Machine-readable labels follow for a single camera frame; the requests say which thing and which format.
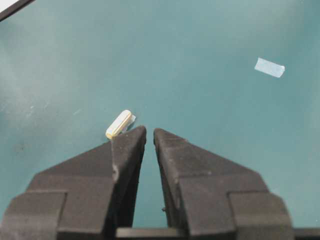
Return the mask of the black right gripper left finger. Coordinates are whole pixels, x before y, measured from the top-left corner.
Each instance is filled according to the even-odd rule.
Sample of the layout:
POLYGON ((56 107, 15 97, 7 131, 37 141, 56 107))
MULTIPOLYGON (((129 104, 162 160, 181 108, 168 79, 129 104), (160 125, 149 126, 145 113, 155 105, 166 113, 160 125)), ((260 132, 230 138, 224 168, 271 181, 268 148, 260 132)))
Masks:
POLYGON ((146 128, 37 173, 9 203, 3 240, 107 240, 134 219, 146 128))

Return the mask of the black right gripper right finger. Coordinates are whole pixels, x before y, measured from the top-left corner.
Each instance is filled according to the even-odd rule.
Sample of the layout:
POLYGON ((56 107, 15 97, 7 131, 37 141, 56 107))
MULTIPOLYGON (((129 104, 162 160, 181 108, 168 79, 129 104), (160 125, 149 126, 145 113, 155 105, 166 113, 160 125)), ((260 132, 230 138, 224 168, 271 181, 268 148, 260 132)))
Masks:
POLYGON ((157 128, 154 145, 171 227, 191 240, 292 240, 286 205, 261 175, 157 128))

